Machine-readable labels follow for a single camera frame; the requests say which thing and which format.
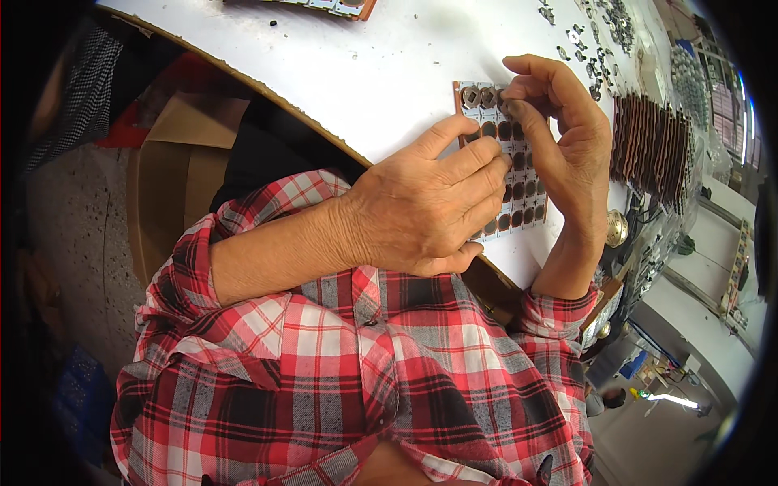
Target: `concrete floor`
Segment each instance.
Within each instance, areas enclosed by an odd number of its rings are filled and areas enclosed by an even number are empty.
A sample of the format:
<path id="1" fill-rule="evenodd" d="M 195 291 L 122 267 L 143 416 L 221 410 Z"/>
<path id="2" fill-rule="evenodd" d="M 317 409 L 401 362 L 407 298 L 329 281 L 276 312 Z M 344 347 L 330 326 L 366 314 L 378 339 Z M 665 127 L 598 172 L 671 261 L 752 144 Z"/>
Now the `concrete floor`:
<path id="1" fill-rule="evenodd" d="M 30 237 L 59 280 L 68 335 L 111 379 L 132 360 L 134 306 L 145 300 L 127 238 L 128 153 L 85 145 L 27 181 Z"/>

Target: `cardboard box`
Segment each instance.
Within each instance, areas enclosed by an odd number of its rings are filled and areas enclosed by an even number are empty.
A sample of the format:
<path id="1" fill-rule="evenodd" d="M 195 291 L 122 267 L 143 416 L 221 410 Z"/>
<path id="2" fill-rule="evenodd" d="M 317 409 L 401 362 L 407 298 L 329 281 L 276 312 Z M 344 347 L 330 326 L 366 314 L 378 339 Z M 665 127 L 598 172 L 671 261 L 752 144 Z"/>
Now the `cardboard box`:
<path id="1" fill-rule="evenodd" d="M 177 93 L 130 155 L 127 229 L 141 284 L 151 282 L 184 230 L 208 214 L 248 103 Z"/>

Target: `plaid shirt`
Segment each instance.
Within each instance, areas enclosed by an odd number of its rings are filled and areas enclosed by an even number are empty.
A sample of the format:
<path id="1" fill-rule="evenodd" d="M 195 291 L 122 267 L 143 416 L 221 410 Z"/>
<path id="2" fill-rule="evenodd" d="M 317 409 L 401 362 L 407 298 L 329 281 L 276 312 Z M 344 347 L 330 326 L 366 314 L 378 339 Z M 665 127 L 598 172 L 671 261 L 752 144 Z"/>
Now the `plaid shirt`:
<path id="1" fill-rule="evenodd" d="M 350 484 L 378 442 L 393 441 L 435 481 L 588 484 L 576 339 L 594 287 L 577 301 L 525 292 L 510 336 L 453 274 L 363 266 L 219 305 L 210 245 L 346 189 L 327 171 L 297 174 L 180 238 L 118 379 L 111 435 L 124 477 Z"/>

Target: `right hand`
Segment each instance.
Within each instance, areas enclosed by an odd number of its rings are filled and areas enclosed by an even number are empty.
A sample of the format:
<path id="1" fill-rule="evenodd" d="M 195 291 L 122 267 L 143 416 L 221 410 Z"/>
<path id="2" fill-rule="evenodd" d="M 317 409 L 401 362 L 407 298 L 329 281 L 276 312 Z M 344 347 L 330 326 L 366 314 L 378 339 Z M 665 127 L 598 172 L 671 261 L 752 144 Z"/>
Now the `right hand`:
<path id="1" fill-rule="evenodd" d="M 499 213 L 510 157 L 492 137 L 437 157 L 476 130 L 463 115 L 439 121 L 338 198 L 354 264 L 423 277 L 467 270 L 483 251 L 467 239 Z"/>
<path id="2" fill-rule="evenodd" d="M 532 144 L 538 177 L 565 216 L 565 226 L 601 247 L 607 233 L 612 133 L 600 107 L 561 61 L 531 54 L 503 59 L 518 74 L 503 90 L 508 109 Z M 558 120 L 555 142 L 544 115 Z"/>

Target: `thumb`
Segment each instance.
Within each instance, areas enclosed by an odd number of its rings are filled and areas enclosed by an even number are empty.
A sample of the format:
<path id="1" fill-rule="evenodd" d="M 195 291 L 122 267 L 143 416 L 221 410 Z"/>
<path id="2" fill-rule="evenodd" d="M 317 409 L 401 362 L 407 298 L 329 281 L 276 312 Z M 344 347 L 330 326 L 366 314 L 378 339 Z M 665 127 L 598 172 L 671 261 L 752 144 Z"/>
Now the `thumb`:
<path id="1" fill-rule="evenodd" d="M 423 261 L 416 274 L 431 277 L 438 274 L 460 274 L 470 268 L 473 258 L 484 250 L 484 246 L 475 241 L 468 241 L 462 248 L 445 258 L 430 258 Z"/>
<path id="2" fill-rule="evenodd" d="M 508 111 L 513 119 L 521 124 L 524 137 L 532 144 L 536 165 L 540 163 L 547 166 L 559 160 L 562 154 L 559 146 L 548 128 L 548 122 L 535 107 L 523 100 L 511 100 L 508 102 Z"/>

